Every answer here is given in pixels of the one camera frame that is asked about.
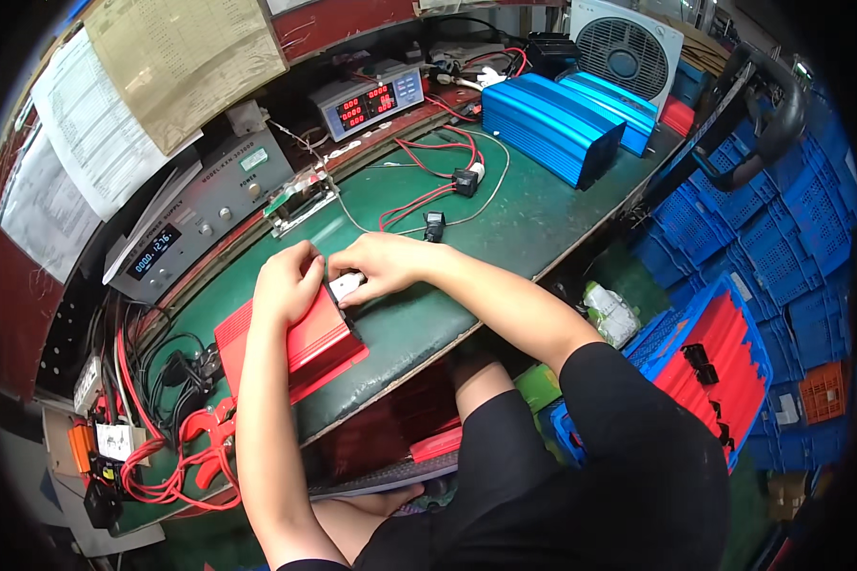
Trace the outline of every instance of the blue inverter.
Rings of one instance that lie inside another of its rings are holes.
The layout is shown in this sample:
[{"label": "blue inverter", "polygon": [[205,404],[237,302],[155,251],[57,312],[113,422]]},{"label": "blue inverter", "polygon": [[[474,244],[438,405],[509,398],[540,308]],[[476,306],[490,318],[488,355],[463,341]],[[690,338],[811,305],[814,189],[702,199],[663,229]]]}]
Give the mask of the blue inverter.
[{"label": "blue inverter", "polygon": [[572,73],[558,83],[577,91],[583,96],[582,101],[599,105],[626,121],[621,147],[638,156],[644,154],[657,122],[656,105],[589,73]]},{"label": "blue inverter", "polygon": [[482,129],[586,190],[616,159],[625,121],[535,73],[482,90]]}]

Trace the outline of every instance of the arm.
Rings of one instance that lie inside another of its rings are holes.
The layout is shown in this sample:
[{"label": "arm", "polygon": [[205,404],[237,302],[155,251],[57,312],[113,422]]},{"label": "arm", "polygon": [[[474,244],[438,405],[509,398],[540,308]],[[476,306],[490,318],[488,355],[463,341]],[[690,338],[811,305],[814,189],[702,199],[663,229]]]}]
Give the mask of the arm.
[{"label": "arm", "polygon": [[584,318],[537,284],[450,246],[365,234],[333,254],[328,266],[331,280],[347,268],[357,268],[368,278],[343,298],[341,308],[426,281],[556,374],[575,349],[603,341]]},{"label": "arm", "polygon": [[311,510],[289,406],[286,330],[308,311],[322,276],[323,257],[305,241],[271,257],[254,291],[236,454],[245,512],[274,570],[299,559],[348,565]]}]

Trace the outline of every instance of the plastic bag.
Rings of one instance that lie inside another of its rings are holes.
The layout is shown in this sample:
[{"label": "plastic bag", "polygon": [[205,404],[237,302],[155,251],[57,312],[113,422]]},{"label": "plastic bag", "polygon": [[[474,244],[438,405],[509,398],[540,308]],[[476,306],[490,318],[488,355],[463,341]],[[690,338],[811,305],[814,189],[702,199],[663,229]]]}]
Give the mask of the plastic bag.
[{"label": "plastic bag", "polygon": [[589,281],[584,290],[584,304],[588,306],[588,321],[616,349],[627,344],[641,328],[638,316],[628,303],[615,291],[595,281]]}]

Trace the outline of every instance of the red led display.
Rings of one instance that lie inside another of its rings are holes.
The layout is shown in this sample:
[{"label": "red led display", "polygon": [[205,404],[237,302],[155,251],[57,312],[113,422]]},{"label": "red led display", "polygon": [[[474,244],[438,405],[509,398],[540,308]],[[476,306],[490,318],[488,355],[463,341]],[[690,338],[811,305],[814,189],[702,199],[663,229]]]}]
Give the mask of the red led display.
[{"label": "red led display", "polygon": [[354,126],[373,119],[397,107],[397,95],[393,84],[369,89],[358,97],[353,97],[336,106],[336,114],[343,123],[343,129],[349,131]]}]

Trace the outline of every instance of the power inverter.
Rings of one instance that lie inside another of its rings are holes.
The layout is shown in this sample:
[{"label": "power inverter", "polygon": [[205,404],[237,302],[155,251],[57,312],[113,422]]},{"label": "power inverter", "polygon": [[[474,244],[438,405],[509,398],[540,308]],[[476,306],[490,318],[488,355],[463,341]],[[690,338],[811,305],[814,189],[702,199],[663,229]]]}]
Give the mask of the power inverter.
[{"label": "power inverter", "polygon": [[[233,396],[239,394],[252,302],[242,305],[213,332]],[[322,284],[308,314],[289,327],[287,346],[292,405],[368,356],[368,348],[346,323],[344,313]]]},{"label": "power inverter", "polygon": [[579,99],[582,103],[598,105],[624,120],[627,124],[619,145],[638,156],[644,154],[657,122],[656,105],[628,89],[585,72],[566,75],[558,83],[582,95]]},{"label": "power inverter", "polygon": [[612,166],[625,122],[578,99],[534,73],[508,79],[482,91],[482,129],[586,190]]}]

